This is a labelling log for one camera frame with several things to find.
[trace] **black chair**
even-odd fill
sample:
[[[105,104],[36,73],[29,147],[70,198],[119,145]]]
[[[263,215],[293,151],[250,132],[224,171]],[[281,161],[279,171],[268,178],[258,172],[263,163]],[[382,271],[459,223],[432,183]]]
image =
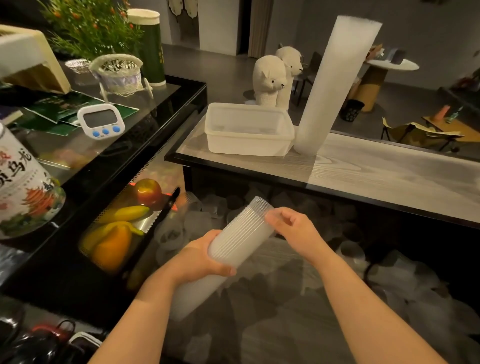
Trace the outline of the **black chair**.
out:
[[[303,90],[305,88],[305,83],[310,83],[313,85],[315,82],[315,77],[317,76],[318,69],[320,68],[320,63],[322,63],[322,55],[318,52],[314,52],[312,55],[312,60],[306,69],[303,70],[301,74],[295,77],[297,83],[295,83],[295,88],[293,89],[293,94],[296,94],[297,87],[300,82],[302,82],[299,98],[297,100],[297,107],[300,105],[301,96],[303,94]]]

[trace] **red apple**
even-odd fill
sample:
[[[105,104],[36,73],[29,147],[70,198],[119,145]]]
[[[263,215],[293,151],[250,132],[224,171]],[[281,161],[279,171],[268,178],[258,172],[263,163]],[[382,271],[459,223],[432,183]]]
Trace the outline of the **red apple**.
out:
[[[162,200],[162,188],[157,181],[145,178],[135,184],[138,203],[151,207]]]

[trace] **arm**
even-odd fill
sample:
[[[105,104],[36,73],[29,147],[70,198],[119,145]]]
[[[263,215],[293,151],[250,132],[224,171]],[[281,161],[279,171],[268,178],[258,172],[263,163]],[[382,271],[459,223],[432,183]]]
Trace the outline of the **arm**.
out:
[[[150,276],[128,310],[100,346],[89,364],[158,364],[175,289],[210,274],[224,277],[235,268],[208,256],[208,246],[220,233],[212,230],[185,246]]]
[[[308,217],[281,207],[266,220],[318,270],[358,364],[446,364],[330,249]]]

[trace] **forearm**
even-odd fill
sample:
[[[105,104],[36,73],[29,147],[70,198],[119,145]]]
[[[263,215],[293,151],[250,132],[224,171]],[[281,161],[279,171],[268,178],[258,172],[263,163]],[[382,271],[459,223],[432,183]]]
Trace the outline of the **forearm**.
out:
[[[159,270],[144,284],[89,364],[159,363],[174,292],[163,278]]]
[[[330,248],[315,268],[358,364],[445,364]]]

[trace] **person's right hand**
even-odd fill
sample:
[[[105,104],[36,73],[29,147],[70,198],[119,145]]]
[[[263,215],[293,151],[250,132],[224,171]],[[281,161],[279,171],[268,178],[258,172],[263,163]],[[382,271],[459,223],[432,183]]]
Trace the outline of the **person's right hand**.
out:
[[[265,220],[312,265],[319,264],[322,254],[330,250],[310,219],[300,212],[280,207],[269,211]]]

